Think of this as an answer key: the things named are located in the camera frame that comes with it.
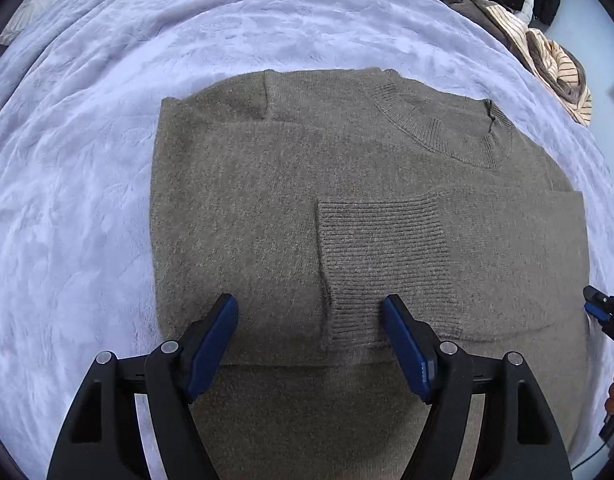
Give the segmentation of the olive brown knit sweater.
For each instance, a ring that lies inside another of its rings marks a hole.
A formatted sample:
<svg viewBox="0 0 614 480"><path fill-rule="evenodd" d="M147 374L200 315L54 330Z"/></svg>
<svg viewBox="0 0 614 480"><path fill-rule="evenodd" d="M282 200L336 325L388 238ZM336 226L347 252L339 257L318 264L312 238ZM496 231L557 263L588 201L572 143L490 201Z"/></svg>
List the olive brown knit sweater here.
<svg viewBox="0 0 614 480"><path fill-rule="evenodd" d="M193 406L224 479L395 479L424 425L380 323L525 356L566 443L588 381L584 199L496 104L391 70L273 70L162 102L158 324L228 292L239 324Z"/></svg>

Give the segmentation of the striped beige brown clothes pile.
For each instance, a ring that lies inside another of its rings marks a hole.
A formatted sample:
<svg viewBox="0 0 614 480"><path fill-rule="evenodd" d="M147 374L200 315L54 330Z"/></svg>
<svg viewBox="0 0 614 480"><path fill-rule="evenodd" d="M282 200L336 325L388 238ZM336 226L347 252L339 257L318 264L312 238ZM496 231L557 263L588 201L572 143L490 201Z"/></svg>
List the striped beige brown clothes pile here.
<svg viewBox="0 0 614 480"><path fill-rule="evenodd" d="M565 108L575 122L590 125L592 93L576 56L541 30L490 0L439 0L503 44Z"/></svg>

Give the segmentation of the lavender plush bed blanket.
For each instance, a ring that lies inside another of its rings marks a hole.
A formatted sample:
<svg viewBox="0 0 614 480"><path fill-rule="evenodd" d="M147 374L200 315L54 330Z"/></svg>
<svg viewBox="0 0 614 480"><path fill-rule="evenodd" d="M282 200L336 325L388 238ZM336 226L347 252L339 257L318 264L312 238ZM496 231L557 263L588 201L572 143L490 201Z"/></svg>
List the lavender plush bed blanket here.
<svg viewBox="0 0 614 480"><path fill-rule="evenodd" d="M257 70L392 68L490 99L584 193L614 293L614 187L591 132L437 0L58 0L0 58L0 438L42 478L94 353L159 333L149 242L161 103Z"/></svg>

